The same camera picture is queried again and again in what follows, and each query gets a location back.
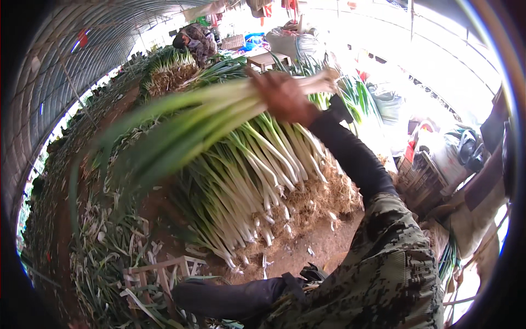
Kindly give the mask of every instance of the face mask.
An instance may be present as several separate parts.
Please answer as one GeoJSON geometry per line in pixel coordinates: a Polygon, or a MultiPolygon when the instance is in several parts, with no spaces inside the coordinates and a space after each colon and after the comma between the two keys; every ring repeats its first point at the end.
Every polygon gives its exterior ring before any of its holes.
{"type": "Polygon", "coordinates": [[[190,42],[188,43],[188,47],[194,48],[199,44],[199,40],[193,40],[190,39],[190,42]]]}

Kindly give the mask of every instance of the blue plastic bag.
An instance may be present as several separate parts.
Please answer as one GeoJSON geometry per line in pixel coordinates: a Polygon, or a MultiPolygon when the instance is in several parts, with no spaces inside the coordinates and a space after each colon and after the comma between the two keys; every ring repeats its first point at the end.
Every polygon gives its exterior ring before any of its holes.
{"type": "Polygon", "coordinates": [[[265,33],[250,33],[245,35],[245,46],[240,51],[249,52],[263,42],[265,33]]]}

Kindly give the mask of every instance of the person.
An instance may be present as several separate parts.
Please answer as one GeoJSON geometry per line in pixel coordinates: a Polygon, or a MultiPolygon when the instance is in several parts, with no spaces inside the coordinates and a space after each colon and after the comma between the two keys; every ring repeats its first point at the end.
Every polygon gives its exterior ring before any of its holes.
{"type": "Polygon", "coordinates": [[[332,152],[360,188],[365,215],[347,256],[317,288],[304,292],[306,281],[290,273],[242,285],[190,281],[173,289],[175,304],[246,329],[442,327],[443,291],[429,241],[375,154],[339,124],[334,108],[342,100],[333,96],[320,111],[287,74],[248,72],[271,115],[308,128],[332,152]]]}
{"type": "Polygon", "coordinates": [[[176,49],[188,47],[199,67],[204,67],[206,60],[217,53],[213,33],[199,23],[192,23],[181,28],[172,46],[176,49]]]}

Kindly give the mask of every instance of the black sleeve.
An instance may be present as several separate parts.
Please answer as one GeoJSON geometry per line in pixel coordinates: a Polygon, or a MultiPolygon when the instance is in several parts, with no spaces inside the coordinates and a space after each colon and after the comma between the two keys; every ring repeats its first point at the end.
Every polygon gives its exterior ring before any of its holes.
{"type": "Polygon", "coordinates": [[[339,116],[331,106],[324,111],[308,129],[334,155],[347,176],[360,188],[363,204],[380,192],[398,196],[391,176],[387,173],[375,154],[353,133],[339,124],[339,116]]]}

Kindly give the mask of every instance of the basket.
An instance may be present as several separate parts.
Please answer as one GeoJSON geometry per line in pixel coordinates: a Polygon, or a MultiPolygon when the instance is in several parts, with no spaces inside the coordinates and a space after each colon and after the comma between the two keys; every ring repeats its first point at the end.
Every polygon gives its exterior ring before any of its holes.
{"type": "Polygon", "coordinates": [[[426,152],[415,153],[413,163],[403,156],[397,165],[397,190],[409,210],[424,218],[443,196],[446,180],[426,152]]]}
{"type": "Polygon", "coordinates": [[[227,50],[236,50],[245,45],[245,37],[243,34],[238,34],[221,40],[221,48],[227,50]]]}

